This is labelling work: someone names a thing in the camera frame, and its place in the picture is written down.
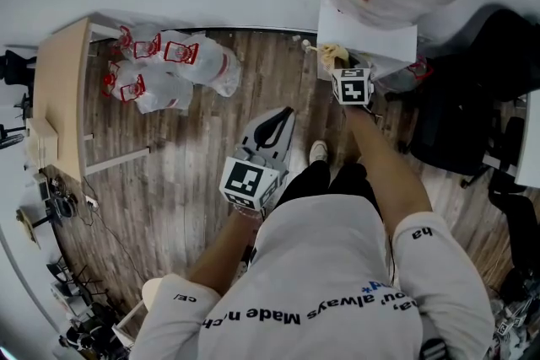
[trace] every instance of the table top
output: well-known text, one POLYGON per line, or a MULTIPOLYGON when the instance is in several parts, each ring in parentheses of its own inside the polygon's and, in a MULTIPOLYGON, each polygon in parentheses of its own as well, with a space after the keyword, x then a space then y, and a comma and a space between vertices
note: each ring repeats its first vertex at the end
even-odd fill
POLYGON ((41 42, 37 52, 33 117, 45 117, 58 134, 53 164, 77 181, 84 176, 83 104, 89 19, 41 42))
POLYGON ((540 188, 540 90, 527 96, 525 131, 516 183, 540 188))

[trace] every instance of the shirt sleeve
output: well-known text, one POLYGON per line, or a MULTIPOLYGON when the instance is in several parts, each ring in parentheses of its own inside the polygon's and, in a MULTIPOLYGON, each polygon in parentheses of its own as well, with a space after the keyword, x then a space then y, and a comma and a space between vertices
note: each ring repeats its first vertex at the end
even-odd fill
POLYGON ((445 221, 432 212, 411 215, 393 244, 402 290, 433 321, 451 358, 483 358, 494 332, 488 294, 445 221))
POLYGON ((196 343, 203 321, 220 296, 171 274, 163 278, 130 355, 131 360, 176 360, 196 343))

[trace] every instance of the person's right arm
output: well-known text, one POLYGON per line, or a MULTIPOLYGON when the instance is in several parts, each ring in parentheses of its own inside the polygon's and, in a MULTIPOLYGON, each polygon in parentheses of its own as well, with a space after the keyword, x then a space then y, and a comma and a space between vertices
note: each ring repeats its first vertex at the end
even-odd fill
POLYGON ((431 210, 420 178, 370 115, 346 109, 381 217, 392 236, 401 289, 429 317, 451 358, 486 353, 494 331, 488 295, 473 263, 431 210))

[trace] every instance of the person's left arm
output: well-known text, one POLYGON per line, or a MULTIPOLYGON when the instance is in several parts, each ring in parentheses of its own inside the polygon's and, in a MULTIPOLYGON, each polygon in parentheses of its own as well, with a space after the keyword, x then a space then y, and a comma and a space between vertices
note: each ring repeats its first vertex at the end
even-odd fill
POLYGON ((256 225, 254 219, 234 211, 187 279, 175 274, 163 278, 133 346, 131 360, 192 357, 196 335, 229 289, 256 225))

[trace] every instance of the forearm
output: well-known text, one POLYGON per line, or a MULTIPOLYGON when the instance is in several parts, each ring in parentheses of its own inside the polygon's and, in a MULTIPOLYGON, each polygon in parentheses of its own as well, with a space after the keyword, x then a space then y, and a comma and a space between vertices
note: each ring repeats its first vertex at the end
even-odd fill
POLYGON ((188 280, 224 296, 230 288, 257 221, 234 210, 215 242, 190 270, 188 280))
POLYGON ((428 194, 418 176, 392 149, 370 115, 363 110, 345 110, 347 124, 362 154, 362 164, 371 183, 381 217, 390 235, 407 216, 431 211, 428 194))

